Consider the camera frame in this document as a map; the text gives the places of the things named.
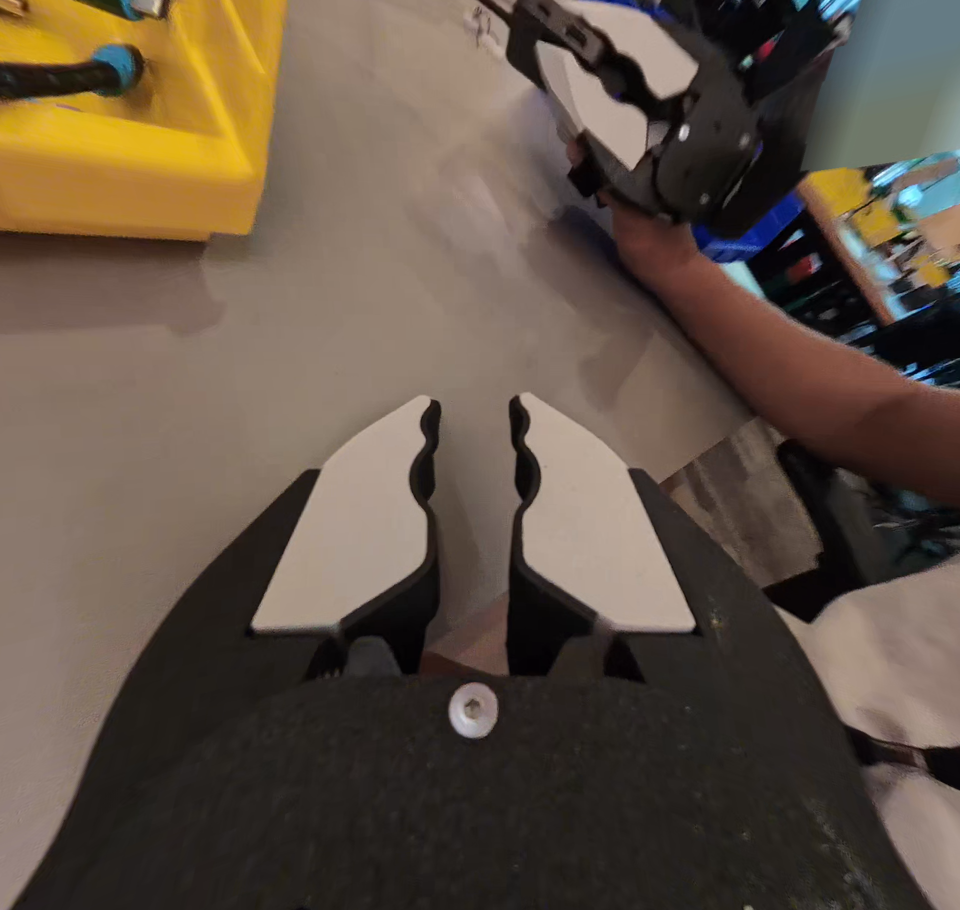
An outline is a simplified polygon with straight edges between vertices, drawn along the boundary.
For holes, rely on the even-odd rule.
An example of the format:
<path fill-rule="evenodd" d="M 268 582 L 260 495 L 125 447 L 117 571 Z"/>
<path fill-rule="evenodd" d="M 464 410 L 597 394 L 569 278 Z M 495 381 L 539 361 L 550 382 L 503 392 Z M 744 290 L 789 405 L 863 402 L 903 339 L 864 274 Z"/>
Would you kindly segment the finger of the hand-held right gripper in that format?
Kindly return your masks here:
<path fill-rule="evenodd" d="M 578 13 L 636 64 L 654 97 L 666 100 L 689 89 L 699 64 L 653 17 L 630 6 L 585 0 L 578 1 Z"/>
<path fill-rule="evenodd" d="M 648 123 L 642 111 L 615 100 L 567 50 L 536 48 L 535 59 L 563 134 L 594 138 L 632 172 L 647 151 Z"/>

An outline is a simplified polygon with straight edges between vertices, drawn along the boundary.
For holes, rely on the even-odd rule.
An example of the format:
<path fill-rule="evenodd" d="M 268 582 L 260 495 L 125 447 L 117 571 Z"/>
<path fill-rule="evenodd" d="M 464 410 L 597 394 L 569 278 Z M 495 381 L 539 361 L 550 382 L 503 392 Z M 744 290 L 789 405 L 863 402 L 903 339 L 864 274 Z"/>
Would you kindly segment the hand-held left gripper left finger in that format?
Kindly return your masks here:
<path fill-rule="evenodd" d="M 258 636 L 381 638 L 420 670 L 439 610 L 434 458 L 440 403 L 416 396 L 345 442 L 320 468 L 249 623 Z"/>

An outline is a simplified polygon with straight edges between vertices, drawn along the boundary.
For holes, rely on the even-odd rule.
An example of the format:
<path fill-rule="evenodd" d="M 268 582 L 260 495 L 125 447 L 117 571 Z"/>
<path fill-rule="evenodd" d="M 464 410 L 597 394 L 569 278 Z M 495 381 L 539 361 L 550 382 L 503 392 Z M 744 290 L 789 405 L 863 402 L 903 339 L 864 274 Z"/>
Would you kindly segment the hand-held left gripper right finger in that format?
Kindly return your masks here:
<path fill-rule="evenodd" d="M 546 676 L 574 639 L 690 636 L 697 622 L 630 467 L 531 392 L 509 404 L 507 664 Z"/>

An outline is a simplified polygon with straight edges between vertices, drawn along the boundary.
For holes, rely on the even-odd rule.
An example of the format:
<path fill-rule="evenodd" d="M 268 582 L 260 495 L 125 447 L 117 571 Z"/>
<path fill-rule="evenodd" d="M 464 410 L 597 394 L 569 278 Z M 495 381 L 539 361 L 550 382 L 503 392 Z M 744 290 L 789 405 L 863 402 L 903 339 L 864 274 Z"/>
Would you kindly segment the blue plastic bin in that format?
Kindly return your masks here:
<path fill-rule="evenodd" d="M 675 24 L 678 18 L 669 8 L 651 0 L 581 0 L 613 4 L 643 12 L 659 21 Z M 803 206 L 796 193 L 790 193 L 779 201 L 766 215 L 738 238 L 719 236 L 702 225 L 692 227 L 693 237 L 703 255 L 720 264 L 749 261 L 766 246 L 772 244 L 778 233 L 786 229 L 802 211 Z"/>

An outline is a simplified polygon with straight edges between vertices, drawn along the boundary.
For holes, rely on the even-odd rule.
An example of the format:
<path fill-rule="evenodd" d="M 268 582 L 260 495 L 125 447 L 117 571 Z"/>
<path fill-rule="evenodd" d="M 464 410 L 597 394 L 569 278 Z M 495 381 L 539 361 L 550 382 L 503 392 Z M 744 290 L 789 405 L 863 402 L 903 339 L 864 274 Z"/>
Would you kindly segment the yellow plastic bin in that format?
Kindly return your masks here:
<path fill-rule="evenodd" d="M 171 0 L 127 21 L 74 0 L 2 13 L 2 63 L 73 66 L 136 49 L 121 96 L 2 100 L 3 232 L 206 242 L 252 231 L 288 0 Z"/>

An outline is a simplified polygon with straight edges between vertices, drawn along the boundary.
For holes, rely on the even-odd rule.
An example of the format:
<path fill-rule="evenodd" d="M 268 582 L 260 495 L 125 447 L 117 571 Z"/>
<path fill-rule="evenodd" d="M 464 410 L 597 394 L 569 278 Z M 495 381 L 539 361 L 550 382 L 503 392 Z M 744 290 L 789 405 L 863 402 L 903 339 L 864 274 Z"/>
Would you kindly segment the braided cable blue taped plug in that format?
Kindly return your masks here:
<path fill-rule="evenodd" d="M 145 69 L 141 52 L 125 44 L 105 45 L 80 63 L 2 63 L 1 100 L 43 100 L 86 93 L 115 99 L 138 87 Z"/>

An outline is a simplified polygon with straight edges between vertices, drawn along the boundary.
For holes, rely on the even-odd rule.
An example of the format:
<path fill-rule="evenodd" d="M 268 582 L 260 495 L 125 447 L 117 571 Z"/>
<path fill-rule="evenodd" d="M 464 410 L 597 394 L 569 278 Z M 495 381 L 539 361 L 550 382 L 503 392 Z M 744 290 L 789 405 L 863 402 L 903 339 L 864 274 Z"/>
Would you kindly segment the person's right forearm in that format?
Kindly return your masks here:
<path fill-rule="evenodd" d="M 959 396 L 786 316 L 697 251 L 627 267 L 749 407 L 814 456 L 959 505 Z"/>

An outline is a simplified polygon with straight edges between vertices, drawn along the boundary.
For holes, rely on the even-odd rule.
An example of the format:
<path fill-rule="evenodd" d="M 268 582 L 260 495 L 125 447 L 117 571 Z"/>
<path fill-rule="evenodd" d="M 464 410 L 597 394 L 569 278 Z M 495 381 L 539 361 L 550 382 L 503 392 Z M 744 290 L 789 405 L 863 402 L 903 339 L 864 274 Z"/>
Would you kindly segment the person's right hand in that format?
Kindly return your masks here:
<path fill-rule="evenodd" d="M 647 216 L 611 191 L 594 195 L 609 210 L 613 239 L 623 263 L 638 275 L 694 265 L 703 255 L 690 226 L 665 216 Z"/>

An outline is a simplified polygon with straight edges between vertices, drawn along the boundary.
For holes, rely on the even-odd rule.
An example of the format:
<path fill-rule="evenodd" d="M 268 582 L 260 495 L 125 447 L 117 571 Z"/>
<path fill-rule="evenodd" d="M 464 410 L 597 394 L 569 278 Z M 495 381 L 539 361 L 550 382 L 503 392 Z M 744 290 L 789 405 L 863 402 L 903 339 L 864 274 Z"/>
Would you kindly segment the storage shelf with items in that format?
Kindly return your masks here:
<path fill-rule="evenodd" d="M 810 329 L 932 386 L 959 386 L 958 152 L 813 172 L 747 262 Z"/>

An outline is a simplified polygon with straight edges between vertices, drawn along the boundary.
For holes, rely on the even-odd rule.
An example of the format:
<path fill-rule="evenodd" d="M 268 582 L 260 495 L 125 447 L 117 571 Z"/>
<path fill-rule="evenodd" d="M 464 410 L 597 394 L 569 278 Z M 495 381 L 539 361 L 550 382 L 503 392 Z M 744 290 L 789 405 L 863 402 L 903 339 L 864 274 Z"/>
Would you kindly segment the black chair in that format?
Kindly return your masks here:
<path fill-rule="evenodd" d="M 811 623 L 847 593 L 958 558 L 957 509 L 844 474 L 794 440 L 775 455 L 821 546 L 812 569 L 765 588 L 780 609 Z"/>

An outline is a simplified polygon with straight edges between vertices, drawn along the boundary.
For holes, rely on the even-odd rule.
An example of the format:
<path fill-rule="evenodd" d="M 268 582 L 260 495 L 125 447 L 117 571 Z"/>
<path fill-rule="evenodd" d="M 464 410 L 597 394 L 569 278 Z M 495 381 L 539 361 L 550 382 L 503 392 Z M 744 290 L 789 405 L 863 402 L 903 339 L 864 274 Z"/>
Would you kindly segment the person's white clothing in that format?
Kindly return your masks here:
<path fill-rule="evenodd" d="M 959 907 L 959 562 L 828 600 L 806 574 L 765 589 L 859 758 L 867 794 L 933 908 Z"/>

